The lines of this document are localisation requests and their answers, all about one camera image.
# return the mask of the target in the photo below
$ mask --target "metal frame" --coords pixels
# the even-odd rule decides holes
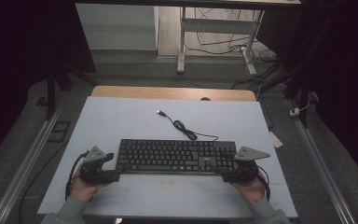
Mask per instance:
[[[203,20],[202,30],[205,33],[215,34],[239,34],[249,35],[248,42],[242,55],[246,61],[247,70],[250,75],[256,75],[255,66],[253,65],[250,52],[255,41],[258,27],[263,17],[264,11],[257,11],[254,21],[224,21],[224,20]],[[197,32],[201,19],[186,18],[186,8],[182,8],[181,18],[181,35],[178,53],[177,73],[183,74],[185,72],[185,34],[186,32]]]
[[[0,223],[5,223],[8,215],[11,212],[11,209],[14,206],[14,203],[17,201],[22,188],[27,181],[28,176],[34,168],[34,165],[37,161],[37,158],[42,151],[43,146],[48,140],[48,135],[50,134],[52,128],[54,127],[54,123],[56,122],[58,116],[61,114],[62,108],[66,101],[69,92],[63,92],[59,97],[57,103],[57,109],[52,114],[50,120],[46,120],[43,124],[39,134],[31,145],[28,153],[25,155],[24,160],[22,161],[19,169],[16,174],[14,174],[13,179],[7,187],[4,195],[0,201]]]
[[[213,7],[252,10],[315,10],[334,8],[341,0],[330,3],[318,1],[307,4],[284,4],[246,1],[216,1],[216,0],[75,0],[75,3],[129,5],[129,6],[161,6],[161,7]]]
[[[289,108],[293,108],[289,100],[286,100],[286,103]],[[315,165],[316,170],[318,171],[322,181],[324,182],[324,187],[332,199],[333,205],[337,210],[337,214],[341,219],[341,222],[345,224],[355,224],[356,221],[353,217],[353,214],[351,213],[351,209],[348,207],[348,204],[345,201],[341,190],[336,184],[334,177],[330,173],[324,161],[324,157],[322,156],[319,148],[316,146],[315,141],[310,134],[310,131],[304,127],[299,118],[295,118],[295,122],[301,135],[301,138],[303,139],[305,146],[310,153],[310,157],[312,158],[313,164]]]

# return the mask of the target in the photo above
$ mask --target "white sticker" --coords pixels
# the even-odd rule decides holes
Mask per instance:
[[[271,136],[272,144],[275,148],[283,146],[283,143],[275,136],[273,132],[269,132],[269,135]]]

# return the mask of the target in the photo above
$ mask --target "wall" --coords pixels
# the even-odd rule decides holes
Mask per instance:
[[[90,49],[158,48],[158,7],[76,4]]]

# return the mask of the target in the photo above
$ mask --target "keyboard cable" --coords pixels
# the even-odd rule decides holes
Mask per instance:
[[[208,134],[204,134],[204,133],[195,133],[193,131],[190,131],[190,130],[186,129],[186,126],[182,121],[180,121],[180,120],[172,121],[172,119],[170,117],[168,117],[168,115],[166,115],[164,112],[162,112],[160,110],[158,110],[157,113],[162,117],[168,118],[171,121],[171,123],[173,124],[173,127],[175,127],[180,132],[184,133],[190,140],[193,140],[193,141],[197,140],[197,138],[198,138],[197,134],[206,136],[206,137],[214,137],[214,141],[216,141],[219,138],[218,136],[215,136],[215,135],[208,135]]]

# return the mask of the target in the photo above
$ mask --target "aluminum rail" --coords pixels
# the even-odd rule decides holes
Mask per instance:
[[[289,100],[286,100],[286,103],[290,108],[293,108]],[[353,217],[353,214],[351,213],[351,209],[348,207],[348,204],[342,196],[341,190],[339,189],[336,181],[334,180],[334,177],[331,175],[326,163],[324,162],[324,157],[321,154],[319,148],[316,146],[310,131],[303,126],[298,117],[295,117],[294,119],[301,138],[303,139],[310,153],[310,157],[315,164],[316,170],[324,182],[324,187],[332,199],[333,205],[337,210],[337,214],[341,219],[341,222],[343,224],[355,224],[356,221]]]
[[[8,215],[11,212],[11,209],[14,206],[17,198],[19,197],[23,186],[25,185],[29,174],[31,173],[34,165],[37,161],[37,158],[42,151],[43,146],[48,140],[48,135],[54,127],[54,124],[62,112],[64,102],[67,99],[68,92],[62,92],[57,101],[57,109],[54,114],[51,116],[50,120],[45,121],[39,134],[32,143],[28,153],[26,154],[24,160],[22,161],[19,169],[11,180],[10,184],[7,187],[4,195],[0,201],[0,223],[5,223]]]

